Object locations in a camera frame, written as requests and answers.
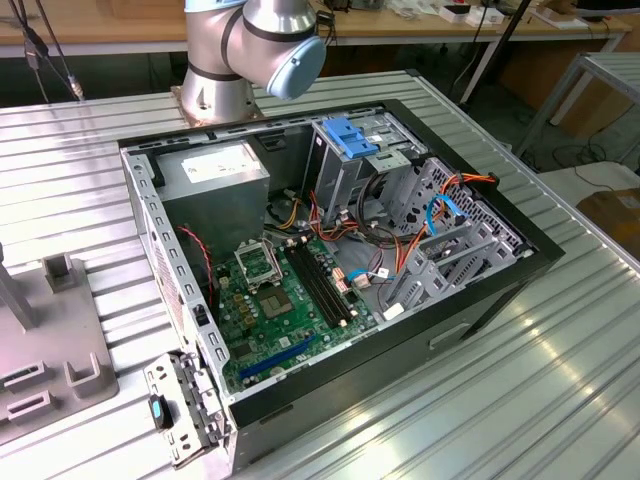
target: yellow wire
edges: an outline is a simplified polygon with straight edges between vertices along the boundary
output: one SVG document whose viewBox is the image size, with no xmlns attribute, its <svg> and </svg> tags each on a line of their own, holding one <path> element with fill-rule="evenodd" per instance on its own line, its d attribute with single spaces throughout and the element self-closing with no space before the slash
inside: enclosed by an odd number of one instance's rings
<svg viewBox="0 0 640 480">
<path fill-rule="evenodd" d="M 293 210 L 291 211 L 291 216 L 289 217 L 289 220 L 287 220 L 285 223 L 283 223 L 278 227 L 280 230 L 286 230 L 287 228 L 290 228 L 293 225 L 293 222 L 296 221 L 299 204 L 300 204 L 300 200 L 296 198 L 293 202 Z"/>
</svg>

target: green motherboard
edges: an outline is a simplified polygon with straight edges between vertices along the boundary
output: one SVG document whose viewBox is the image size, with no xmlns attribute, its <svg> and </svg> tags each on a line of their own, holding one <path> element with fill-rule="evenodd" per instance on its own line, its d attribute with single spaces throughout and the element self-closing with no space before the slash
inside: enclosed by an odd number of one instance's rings
<svg viewBox="0 0 640 480">
<path fill-rule="evenodd" d="M 345 296 L 331 282 L 331 268 L 337 265 L 322 241 L 313 239 L 305 248 L 340 295 L 340 301 L 350 312 L 349 321 L 343 326 L 330 326 L 331 322 L 326 321 L 287 260 L 284 247 L 275 249 L 275 260 L 283 275 L 280 285 L 264 284 L 257 291 L 254 289 L 253 294 L 236 259 L 216 265 L 216 276 L 222 280 L 218 328 L 231 353 L 223 373 L 231 392 L 279 375 L 377 325 L 357 292 L 350 291 Z M 244 259 L 243 263 L 252 268 Z M 266 261 L 263 256 L 253 258 L 251 263 L 257 263 L 262 270 Z M 291 356 L 295 347 L 297 354 Z M 279 362 L 281 355 L 287 358 Z M 272 363 L 268 369 L 247 375 L 247 369 L 265 361 Z"/>
</svg>

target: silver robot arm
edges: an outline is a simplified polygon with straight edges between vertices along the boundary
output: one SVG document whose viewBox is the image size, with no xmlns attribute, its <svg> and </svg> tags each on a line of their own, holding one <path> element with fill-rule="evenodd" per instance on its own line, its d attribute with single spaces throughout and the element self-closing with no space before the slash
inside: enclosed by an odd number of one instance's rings
<svg viewBox="0 0 640 480">
<path fill-rule="evenodd" d="M 282 99 L 302 95 L 326 57 L 307 0 L 186 0 L 189 70 L 183 110 L 200 124 L 250 117 L 249 82 Z"/>
</svg>

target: slotted aluminum table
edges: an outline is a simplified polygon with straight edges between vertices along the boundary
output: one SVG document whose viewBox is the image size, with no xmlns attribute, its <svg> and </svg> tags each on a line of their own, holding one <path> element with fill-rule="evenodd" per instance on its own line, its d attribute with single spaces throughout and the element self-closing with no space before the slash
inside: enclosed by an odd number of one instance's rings
<svg viewBox="0 0 640 480">
<path fill-rule="evenodd" d="M 637 478 L 640 266 L 420 77 L 326 78 L 267 115 L 398 98 L 567 252 L 491 326 L 238 478 Z M 178 341 L 136 238 L 114 140 L 186 128 L 169 94 L 0 111 L 0 239 L 13 271 L 86 262 L 120 383 L 113 399 L 0 447 L 0 478 L 174 472 L 142 368 Z"/>
</svg>

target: blue pcie slot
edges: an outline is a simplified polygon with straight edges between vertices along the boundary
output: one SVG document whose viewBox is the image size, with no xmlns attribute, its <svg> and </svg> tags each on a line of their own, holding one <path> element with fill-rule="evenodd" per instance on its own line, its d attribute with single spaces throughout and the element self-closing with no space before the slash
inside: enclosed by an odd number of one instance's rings
<svg viewBox="0 0 640 480">
<path fill-rule="evenodd" d="M 315 335 L 311 335 L 309 338 L 303 340 L 302 342 L 294 345 L 293 347 L 289 347 L 288 349 L 276 353 L 275 355 L 262 360 L 261 362 L 256 363 L 255 365 L 251 365 L 250 367 L 244 368 L 240 370 L 240 378 L 245 379 L 252 375 L 257 375 L 258 373 L 264 372 L 271 367 L 275 367 L 279 363 L 284 362 L 285 360 L 289 360 L 290 358 L 296 357 L 303 353 L 309 348 L 309 344 L 315 338 Z"/>
</svg>

